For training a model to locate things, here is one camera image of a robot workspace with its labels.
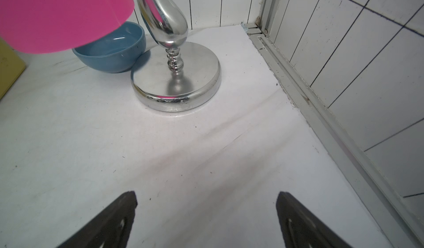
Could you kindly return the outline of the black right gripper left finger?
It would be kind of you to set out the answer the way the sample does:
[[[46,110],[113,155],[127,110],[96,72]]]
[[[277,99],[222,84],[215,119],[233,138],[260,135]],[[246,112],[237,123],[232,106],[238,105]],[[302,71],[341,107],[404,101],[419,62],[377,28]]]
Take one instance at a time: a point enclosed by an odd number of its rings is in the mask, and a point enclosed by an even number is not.
[[[134,191],[123,193],[59,247],[125,248],[137,205]]]

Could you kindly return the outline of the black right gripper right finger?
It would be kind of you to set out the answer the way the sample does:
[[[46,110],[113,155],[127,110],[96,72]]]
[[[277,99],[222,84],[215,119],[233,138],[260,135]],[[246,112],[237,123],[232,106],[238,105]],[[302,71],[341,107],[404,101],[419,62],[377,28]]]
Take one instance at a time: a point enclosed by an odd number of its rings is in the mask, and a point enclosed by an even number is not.
[[[279,193],[276,210],[287,248],[351,248],[290,193]]]

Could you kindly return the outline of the olive three-drawer cabinet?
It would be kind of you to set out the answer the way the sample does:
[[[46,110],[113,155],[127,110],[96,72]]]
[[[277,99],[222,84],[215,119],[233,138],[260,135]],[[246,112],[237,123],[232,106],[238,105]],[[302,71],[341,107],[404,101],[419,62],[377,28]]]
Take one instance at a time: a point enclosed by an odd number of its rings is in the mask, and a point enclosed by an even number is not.
[[[1,39],[0,90],[1,98],[8,92],[14,82],[26,69],[26,63],[16,52]]]

